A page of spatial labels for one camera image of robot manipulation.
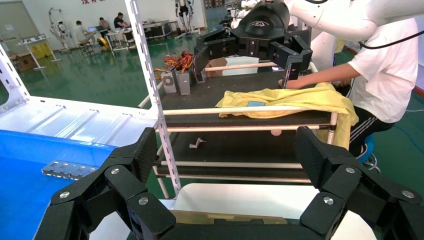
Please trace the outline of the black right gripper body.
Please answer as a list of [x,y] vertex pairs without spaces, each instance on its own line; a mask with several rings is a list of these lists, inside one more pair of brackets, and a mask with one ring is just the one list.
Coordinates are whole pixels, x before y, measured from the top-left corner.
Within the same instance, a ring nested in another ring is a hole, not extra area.
[[236,39],[235,53],[267,58],[271,42],[284,43],[289,22],[289,8],[282,0],[261,0],[230,32]]

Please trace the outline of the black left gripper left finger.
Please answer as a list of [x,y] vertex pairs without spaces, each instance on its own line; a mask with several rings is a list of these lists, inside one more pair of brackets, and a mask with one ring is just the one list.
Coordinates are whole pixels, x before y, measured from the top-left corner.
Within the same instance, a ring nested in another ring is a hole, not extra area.
[[97,170],[53,194],[35,239],[87,240],[114,212],[138,240],[163,239],[176,218],[146,186],[157,150],[151,127],[115,148]]

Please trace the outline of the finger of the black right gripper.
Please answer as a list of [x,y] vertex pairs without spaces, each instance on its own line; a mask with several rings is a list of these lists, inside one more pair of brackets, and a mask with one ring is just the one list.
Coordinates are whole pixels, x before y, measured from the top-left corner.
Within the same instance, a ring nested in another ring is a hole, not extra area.
[[200,74],[210,60],[235,55],[238,51],[238,38],[225,29],[218,29],[201,35],[194,47],[193,71]]
[[281,88],[289,81],[298,79],[301,72],[309,67],[313,51],[300,34],[290,33],[284,42],[272,41],[268,44],[268,59],[284,69]]

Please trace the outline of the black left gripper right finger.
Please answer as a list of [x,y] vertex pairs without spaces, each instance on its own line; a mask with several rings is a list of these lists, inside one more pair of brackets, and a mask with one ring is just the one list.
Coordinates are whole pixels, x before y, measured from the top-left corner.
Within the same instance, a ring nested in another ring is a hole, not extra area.
[[347,149],[320,141],[306,126],[296,130],[294,151],[318,189],[299,223],[320,239],[330,239],[347,212],[385,240],[423,239],[424,199],[416,191],[368,170]]

